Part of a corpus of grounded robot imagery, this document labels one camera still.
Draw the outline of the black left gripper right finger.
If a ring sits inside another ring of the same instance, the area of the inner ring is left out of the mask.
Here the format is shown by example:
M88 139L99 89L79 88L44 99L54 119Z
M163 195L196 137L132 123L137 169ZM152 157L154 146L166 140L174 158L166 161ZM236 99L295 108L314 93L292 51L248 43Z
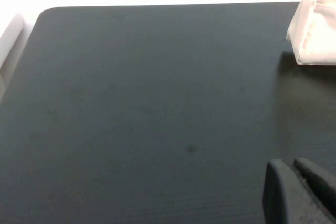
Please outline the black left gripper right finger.
M306 158L293 162L314 198L335 219L335 175Z

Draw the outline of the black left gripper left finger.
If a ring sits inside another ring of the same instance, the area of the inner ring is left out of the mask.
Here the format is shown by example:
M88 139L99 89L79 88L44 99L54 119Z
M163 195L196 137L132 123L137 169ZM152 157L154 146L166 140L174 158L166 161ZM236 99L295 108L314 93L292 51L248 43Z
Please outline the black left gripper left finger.
M293 163L280 159L267 163L262 203L265 223L330 223Z

